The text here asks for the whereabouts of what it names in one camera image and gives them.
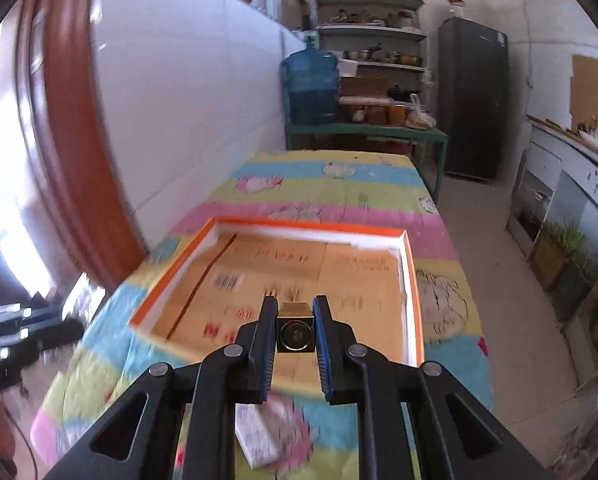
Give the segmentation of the white cartoon lighter box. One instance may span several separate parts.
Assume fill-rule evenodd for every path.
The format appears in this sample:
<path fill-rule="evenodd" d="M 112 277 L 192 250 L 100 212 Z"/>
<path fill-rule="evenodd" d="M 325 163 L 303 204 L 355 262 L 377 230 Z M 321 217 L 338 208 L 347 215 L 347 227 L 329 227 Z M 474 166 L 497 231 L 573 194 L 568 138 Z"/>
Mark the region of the white cartoon lighter box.
<path fill-rule="evenodd" d="M 235 436 L 251 469 L 270 465 L 281 458 L 281 445 L 267 428 L 256 404 L 235 405 Z"/>

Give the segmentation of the gold rectangular box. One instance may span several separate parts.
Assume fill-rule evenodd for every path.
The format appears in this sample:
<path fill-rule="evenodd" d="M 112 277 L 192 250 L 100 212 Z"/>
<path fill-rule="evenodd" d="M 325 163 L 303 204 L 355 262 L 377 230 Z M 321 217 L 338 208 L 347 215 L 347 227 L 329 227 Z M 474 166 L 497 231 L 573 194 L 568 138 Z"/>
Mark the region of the gold rectangular box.
<path fill-rule="evenodd" d="M 306 302 L 286 302 L 276 318 L 276 349 L 282 353 L 310 353 L 315 350 L 315 321 Z"/>

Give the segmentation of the orange rimmed cardboard tray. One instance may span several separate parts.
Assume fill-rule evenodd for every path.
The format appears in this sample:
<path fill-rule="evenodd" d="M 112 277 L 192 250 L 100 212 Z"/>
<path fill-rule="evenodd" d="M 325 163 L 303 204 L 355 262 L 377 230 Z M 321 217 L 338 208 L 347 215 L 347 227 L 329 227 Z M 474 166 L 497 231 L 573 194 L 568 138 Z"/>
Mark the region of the orange rimmed cardboard tray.
<path fill-rule="evenodd" d="M 364 344 L 404 364 L 423 362 L 414 261 L 400 229 L 214 217 L 183 238 L 130 325 L 199 359 L 233 341 L 267 295 L 280 304 L 324 295 Z"/>

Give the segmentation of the flattened cardboard tray liner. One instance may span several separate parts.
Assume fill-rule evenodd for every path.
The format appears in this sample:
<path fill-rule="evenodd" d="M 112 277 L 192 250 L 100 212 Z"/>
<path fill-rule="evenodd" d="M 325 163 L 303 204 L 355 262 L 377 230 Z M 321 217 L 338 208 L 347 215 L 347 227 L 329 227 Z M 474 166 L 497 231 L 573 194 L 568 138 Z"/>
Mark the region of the flattened cardboard tray liner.
<path fill-rule="evenodd" d="M 264 297 L 282 305 L 319 295 L 358 341 L 393 361 L 403 358 L 405 296 L 394 252 L 245 233 L 222 234 L 193 258 L 150 333 L 172 347 L 209 352 L 255 321 Z"/>

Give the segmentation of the colourful cartoon quilt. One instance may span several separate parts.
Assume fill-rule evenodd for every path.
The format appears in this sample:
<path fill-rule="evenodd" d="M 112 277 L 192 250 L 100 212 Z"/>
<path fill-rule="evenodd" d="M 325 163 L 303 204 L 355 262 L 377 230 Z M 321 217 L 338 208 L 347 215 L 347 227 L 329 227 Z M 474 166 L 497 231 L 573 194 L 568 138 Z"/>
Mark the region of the colourful cartoon quilt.
<path fill-rule="evenodd" d="M 325 296 L 388 360 L 436 361 L 491 406 L 488 350 L 451 237 L 410 159 L 262 153 L 195 207 L 116 289 L 31 426 L 48 465 L 147 368 L 232 344 L 262 301 Z"/>

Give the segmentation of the potted green plant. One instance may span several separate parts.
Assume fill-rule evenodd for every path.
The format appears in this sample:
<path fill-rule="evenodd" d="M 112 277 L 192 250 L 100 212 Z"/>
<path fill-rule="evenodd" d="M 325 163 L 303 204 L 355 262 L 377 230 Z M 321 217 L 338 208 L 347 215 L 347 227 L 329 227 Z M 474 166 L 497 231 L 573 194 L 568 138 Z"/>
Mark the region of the potted green plant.
<path fill-rule="evenodd" d="M 529 263 L 544 292 L 554 288 L 569 263 L 582 259 L 585 240 L 585 235 L 572 221 L 542 224 Z"/>

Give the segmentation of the plastic bag on floor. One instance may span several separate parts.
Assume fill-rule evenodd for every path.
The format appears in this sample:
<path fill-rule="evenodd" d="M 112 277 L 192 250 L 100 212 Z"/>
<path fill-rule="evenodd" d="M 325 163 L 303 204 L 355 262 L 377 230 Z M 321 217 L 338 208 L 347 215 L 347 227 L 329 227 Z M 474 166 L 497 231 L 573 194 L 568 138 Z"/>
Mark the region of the plastic bag on floor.
<path fill-rule="evenodd" d="M 598 410 L 568 435 L 549 470 L 555 479 L 598 479 Z"/>

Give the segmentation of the green bench table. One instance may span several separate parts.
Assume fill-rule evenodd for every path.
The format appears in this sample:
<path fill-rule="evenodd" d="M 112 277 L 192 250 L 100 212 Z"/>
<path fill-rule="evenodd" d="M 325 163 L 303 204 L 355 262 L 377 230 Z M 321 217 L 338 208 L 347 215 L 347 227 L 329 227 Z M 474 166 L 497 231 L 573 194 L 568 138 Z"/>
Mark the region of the green bench table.
<path fill-rule="evenodd" d="M 295 136 L 375 136 L 375 138 L 390 140 L 424 141 L 439 144 L 441 152 L 435 186 L 428 188 L 433 200 L 435 202 L 439 200 L 445 161 L 448 154 L 449 136 L 438 128 L 417 130 L 409 127 L 346 124 L 345 122 L 332 122 L 331 124 L 324 125 L 296 125 L 292 122 L 287 122 L 285 125 L 287 150 L 293 149 L 293 138 Z"/>

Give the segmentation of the plastic bag with food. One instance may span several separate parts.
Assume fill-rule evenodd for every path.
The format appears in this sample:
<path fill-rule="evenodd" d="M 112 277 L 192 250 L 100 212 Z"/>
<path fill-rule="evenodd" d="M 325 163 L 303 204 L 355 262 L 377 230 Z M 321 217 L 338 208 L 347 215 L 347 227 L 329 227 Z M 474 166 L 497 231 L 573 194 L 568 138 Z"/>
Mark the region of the plastic bag with food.
<path fill-rule="evenodd" d="M 411 93 L 410 100 L 412 108 L 406 117 L 406 127 L 421 131 L 435 128 L 437 125 L 436 119 L 424 110 L 419 96 L 416 93 Z"/>

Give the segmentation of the white kitchen counter cabinet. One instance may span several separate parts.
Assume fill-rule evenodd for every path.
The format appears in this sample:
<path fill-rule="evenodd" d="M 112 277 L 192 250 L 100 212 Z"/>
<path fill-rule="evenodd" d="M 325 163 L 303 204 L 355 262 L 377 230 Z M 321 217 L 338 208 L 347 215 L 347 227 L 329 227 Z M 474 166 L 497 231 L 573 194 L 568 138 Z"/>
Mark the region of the white kitchen counter cabinet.
<path fill-rule="evenodd" d="M 584 389 L 598 382 L 598 153 L 548 122 L 528 122 L 506 229 L 528 263 L 545 221 L 572 221 L 586 237 L 582 259 L 546 292 Z"/>

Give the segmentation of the blue water jug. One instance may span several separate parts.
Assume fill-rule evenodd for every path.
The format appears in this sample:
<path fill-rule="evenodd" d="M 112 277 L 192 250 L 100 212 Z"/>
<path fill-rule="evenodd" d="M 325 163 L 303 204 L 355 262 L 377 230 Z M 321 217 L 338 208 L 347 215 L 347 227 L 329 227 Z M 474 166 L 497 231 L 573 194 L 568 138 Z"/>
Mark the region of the blue water jug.
<path fill-rule="evenodd" d="M 338 58 L 310 37 L 305 47 L 281 64 L 287 122 L 317 126 L 337 119 L 340 76 Z"/>

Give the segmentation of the black refrigerator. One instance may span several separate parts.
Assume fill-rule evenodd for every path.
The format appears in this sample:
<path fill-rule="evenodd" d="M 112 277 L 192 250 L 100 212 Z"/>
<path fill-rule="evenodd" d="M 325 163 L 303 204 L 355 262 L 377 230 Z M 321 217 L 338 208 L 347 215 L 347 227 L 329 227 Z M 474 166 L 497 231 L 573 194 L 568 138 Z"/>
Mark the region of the black refrigerator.
<path fill-rule="evenodd" d="M 438 28 L 438 127 L 448 135 L 445 171 L 495 179 L 508 105 L 508 40 L 503 32 L 448 18 Z"/>

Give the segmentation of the grey kitchen shelf unit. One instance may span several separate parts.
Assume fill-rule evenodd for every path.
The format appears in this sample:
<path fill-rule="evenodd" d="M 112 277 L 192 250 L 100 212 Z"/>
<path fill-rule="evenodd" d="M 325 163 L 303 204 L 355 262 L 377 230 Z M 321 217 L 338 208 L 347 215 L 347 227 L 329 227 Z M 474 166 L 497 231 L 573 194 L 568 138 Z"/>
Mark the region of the grey kitchen shelf unit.
<path fill-rule="evenodd" d="M 343 122 L 413 126 L 423 93 L 425 0 L 313 0 L 320 46 L 339 58 Z"/>

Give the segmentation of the brown wooden door frame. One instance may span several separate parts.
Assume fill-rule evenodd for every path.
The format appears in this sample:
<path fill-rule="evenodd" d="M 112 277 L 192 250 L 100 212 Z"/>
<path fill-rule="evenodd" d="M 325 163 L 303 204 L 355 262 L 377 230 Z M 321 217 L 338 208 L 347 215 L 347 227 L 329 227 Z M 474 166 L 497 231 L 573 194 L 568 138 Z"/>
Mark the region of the brown wooden door frame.
<path fill-rule="evenodd" d="M 22 210 L 55 286 L 112 292 L 146 255 L 110 155 L 95 78 L 93 0 L 20 0 L 15 96 L 34 197 Z"/>

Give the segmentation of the brown cardboard wall sheet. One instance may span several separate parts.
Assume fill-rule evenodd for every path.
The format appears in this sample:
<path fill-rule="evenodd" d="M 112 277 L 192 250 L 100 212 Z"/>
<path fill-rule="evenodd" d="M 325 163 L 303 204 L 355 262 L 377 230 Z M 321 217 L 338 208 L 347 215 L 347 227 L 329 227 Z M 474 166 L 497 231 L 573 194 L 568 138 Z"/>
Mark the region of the brown cardboard wall sheet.
<path fill-rule="evenodd" d="M 598 58 L 572 56 L 570 86 L 571 125 L 588 124 L 592 117 L 598 119 Z"/>

